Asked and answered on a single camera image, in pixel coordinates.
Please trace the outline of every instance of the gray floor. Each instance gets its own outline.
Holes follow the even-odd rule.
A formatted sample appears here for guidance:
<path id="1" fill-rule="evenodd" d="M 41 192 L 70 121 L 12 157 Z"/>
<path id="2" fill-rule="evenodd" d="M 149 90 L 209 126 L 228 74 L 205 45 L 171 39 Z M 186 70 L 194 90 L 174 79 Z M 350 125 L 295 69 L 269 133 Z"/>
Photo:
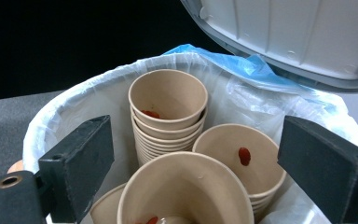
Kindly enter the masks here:
<path id="1" fill-rule="evenodd" d="M 0 175 L 22 159 L 22 140 L 36 113 L 61 91 L 0 100 Z"/>

